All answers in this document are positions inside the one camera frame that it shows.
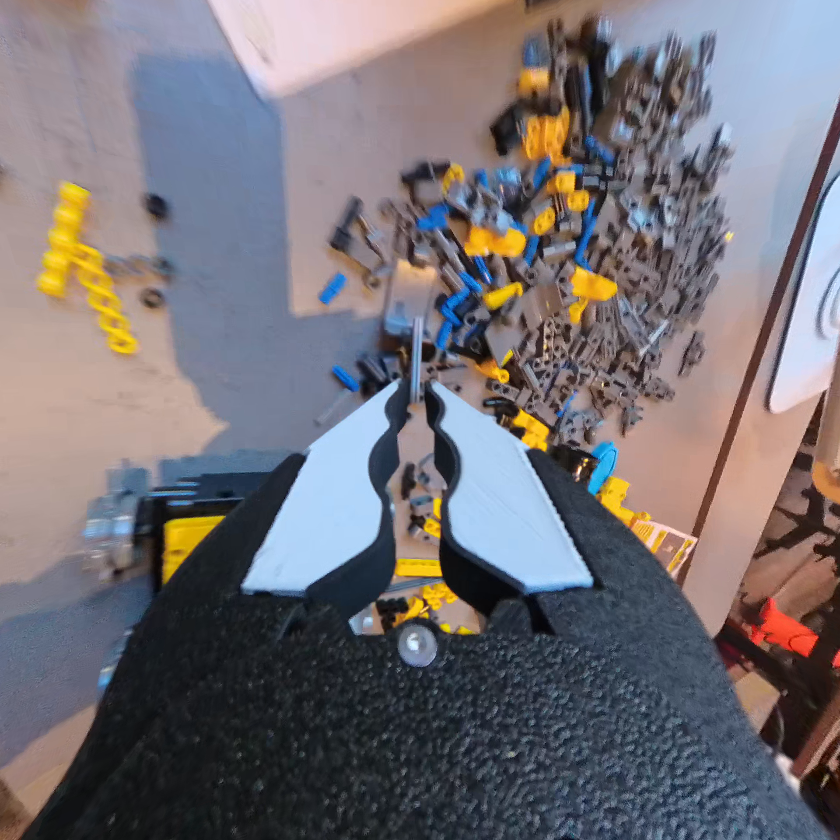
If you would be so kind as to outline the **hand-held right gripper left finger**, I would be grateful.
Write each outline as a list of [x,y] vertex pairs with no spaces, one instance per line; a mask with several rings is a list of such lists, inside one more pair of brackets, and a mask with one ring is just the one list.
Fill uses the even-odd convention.
[[242,582],[247,595],[373,601],[396,562],[389,483],[410,385],[394,381],[319,437]]

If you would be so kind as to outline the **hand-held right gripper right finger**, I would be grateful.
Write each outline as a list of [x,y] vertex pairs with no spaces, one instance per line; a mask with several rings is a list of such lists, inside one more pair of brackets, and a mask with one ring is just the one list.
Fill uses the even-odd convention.
[[533,450],[438,382],[426,386],[446,489],[440,562],[480,614],[504,601],[590,590],[594,576],[532,464]]

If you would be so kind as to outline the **black axle rod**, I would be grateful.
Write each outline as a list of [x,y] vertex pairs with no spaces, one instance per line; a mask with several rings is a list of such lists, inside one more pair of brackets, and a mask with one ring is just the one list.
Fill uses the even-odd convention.
[[422,397],[422,370],[425,339],[425,316],[413,319],[409,360],[409,405],[416,405]]

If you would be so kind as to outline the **yellow thin ridged beam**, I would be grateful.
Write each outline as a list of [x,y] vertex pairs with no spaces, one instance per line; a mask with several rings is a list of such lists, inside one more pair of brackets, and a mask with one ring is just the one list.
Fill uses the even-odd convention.
[[47,234],[47,249],[36,280],[37,289],[50,298],[62,299],[66,295],[70,268],[77,257],[89,203],[88,190],[71,182],[59,184]]

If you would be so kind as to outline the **grey desk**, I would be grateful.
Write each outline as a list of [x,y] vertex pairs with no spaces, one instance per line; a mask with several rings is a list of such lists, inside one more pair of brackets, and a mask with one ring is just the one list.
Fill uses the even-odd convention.
[[[318,307],[347,197],[376,207],[426,157],[477,165],[523,36],[596,9],[629,48],[717,31],[710,122],[734,129],[734,240],[709,353],[619,462],[640,508],[691,531],[837,106],[838,2],[506,3],[274,101],[205,2],[2,2],[2,808],[17,800],[19,831],[77,753],[102,660],[147,594],[82,566],[106,471],[257,469],[306,447],[329,368],[380,317],[357,282]],[[61,182],[90,193],[81,244],[174,264],[169,281],[112,277],[134,355],[110,350],[73,265],[62,299],[37,289]],[[164,308],[141,305],[146,287]]]

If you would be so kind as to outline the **short light grey axle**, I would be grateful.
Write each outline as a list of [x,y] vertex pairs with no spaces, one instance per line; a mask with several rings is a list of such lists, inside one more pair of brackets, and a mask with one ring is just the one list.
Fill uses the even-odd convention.
[[342,392],[332,401],[332,403],[324,409],[314,420],[314,424],[318,427],[325,425],[336,412],[338,412],[348,401],[352,400],[356,392],[348,389]]

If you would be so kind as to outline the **yellow black toy vehicle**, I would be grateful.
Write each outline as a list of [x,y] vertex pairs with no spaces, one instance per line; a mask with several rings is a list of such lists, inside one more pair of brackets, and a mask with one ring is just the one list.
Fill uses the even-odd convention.
[[127,463],[106,472],[106,490],[88,503],[82,530],[85,571],[116,581],[145,571],[157,595],[208,534],[252,495],[268,472],[179,476],[153,486],[150,472]]

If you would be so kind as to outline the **pile of building bricks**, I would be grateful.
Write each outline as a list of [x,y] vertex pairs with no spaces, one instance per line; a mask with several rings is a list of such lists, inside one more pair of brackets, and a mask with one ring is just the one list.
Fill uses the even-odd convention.
[[409,372],[413,319],[425,316],[422,377],[470,361],[483,408],[560,462],[671,576],[697,539],[626,505],[614,417],[626,436],[675,390],[664,351],[693,329],[678,376],[703,359],[697,330],[732,240],[718,182],[732,126],[691,153],[711,114],[717,33],[677,33],[624,54],[610,19],[569,32],[561,19],[522,44],[515,97],[489,132],[507,165],[468,171],[424,160],[385,199],[380,227],[350,196],[327,247],[385,289],[382,331]]

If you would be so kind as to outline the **red orange object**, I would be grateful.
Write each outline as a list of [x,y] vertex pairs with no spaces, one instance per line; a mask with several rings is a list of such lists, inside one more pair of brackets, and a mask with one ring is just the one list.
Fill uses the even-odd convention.
[[820,636],[838,628],[838,611],[830,602],[819,605],[805,615],[805,623],[783,612],[773,597],[767,597],[744,608],[748,639],[752,644],[770,644],[809,658]]

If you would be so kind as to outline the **yellow five-hole flat beam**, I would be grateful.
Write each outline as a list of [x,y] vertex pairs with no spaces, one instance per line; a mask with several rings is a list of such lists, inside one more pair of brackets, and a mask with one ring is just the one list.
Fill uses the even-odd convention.
[[120,355],[136,354],[139,342],[133,334],[130,320],[123,313],[121,299],[106,271],[102,253],[88,245],[78,244],[72,262],[76,278],[86,292],[87,304],[97,314],[98,326],[110,350]]

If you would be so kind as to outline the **grey three-hole connector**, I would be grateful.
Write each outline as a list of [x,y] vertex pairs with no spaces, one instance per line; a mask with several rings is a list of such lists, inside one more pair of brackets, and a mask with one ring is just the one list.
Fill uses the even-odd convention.
[[113,278],[153,277],[169,281],[175,274],[174,264],[161,256],[130,255],[117,257],[109,255],[105,258],[104,266]]

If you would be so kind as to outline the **building instruction booklet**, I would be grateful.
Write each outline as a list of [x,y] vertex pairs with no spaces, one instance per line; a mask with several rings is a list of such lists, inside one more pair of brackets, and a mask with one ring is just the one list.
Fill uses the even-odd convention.
[[209,1],[263,99],[278,99],[503,5],[502,1]]

